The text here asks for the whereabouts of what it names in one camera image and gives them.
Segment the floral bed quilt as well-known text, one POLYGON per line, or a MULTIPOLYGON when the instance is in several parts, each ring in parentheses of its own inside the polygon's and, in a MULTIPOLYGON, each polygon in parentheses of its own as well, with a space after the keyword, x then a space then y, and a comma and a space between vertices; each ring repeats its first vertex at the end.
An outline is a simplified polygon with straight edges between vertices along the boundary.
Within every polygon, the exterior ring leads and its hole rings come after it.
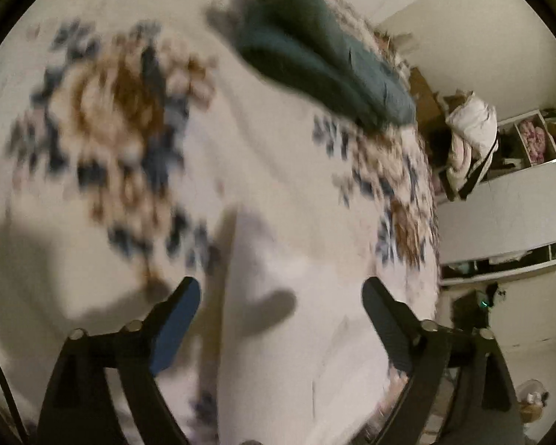
POLYGON ((34 444, 63 344, 117 333, 186 277, 201 303, 155 376, 191 444, 223 444, 218 374, 236 220, 435 313, 416 122, 367 133, 243 61, 217 0, 35 0, 0 45, 0 410, 34 444))

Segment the pink folded blanket on shelf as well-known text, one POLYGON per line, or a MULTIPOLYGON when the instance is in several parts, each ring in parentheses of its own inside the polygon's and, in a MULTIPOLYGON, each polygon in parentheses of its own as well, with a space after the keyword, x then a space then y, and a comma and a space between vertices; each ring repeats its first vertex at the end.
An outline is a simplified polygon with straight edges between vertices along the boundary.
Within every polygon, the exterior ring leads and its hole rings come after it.
POLYGON ((538 165, 545 162, 546 137, 541 126, 535 126, 530 119, 518 124, 519 133, 524 141, 531 164, 538 165))

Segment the white pants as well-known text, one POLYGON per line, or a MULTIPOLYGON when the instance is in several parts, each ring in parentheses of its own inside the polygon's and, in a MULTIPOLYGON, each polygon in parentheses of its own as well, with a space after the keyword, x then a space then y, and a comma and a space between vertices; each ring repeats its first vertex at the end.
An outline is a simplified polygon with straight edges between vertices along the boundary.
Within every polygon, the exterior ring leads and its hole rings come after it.
POLYGON ((350 443, 390 384, 360 279, 294 253, 240 211, 224 299, 221 443, 350 443))

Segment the brown cardboard box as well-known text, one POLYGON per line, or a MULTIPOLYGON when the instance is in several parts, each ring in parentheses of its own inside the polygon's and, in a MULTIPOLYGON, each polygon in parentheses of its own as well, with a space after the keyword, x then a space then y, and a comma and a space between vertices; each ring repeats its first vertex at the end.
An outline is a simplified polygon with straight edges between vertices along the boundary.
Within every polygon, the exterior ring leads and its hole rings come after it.
POLYGON ((409 83, 411 95, 416 105, 417 122, 420 126, 440 126, 445 123, 445 115, 437 93, 433 92, 426 78, 417 66, 411 68, 409 83))

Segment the folded blue denim jeans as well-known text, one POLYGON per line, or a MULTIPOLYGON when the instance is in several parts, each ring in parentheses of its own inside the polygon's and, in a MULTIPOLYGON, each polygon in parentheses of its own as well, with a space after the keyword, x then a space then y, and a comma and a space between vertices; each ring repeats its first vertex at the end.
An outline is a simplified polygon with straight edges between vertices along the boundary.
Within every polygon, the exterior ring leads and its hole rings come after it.
POLYGON ((367 133, 416 122, 407 79, 345 0, 217 0, 206 19, 255 71, 367 133))

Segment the white wardrobe shelf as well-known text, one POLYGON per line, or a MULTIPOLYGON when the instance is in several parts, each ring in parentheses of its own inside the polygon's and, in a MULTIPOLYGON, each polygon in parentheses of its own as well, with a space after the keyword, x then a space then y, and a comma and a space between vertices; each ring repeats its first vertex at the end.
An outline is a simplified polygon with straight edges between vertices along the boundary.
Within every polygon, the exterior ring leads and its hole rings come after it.
POLYGON ((438 205, 440 285, 496 282, 556 267, 556 140, 536 109, 499 124, 513 169, 491 170, 466 200, 438 205), (545 162, 529 160, 518 124, 545 131, 545 162))

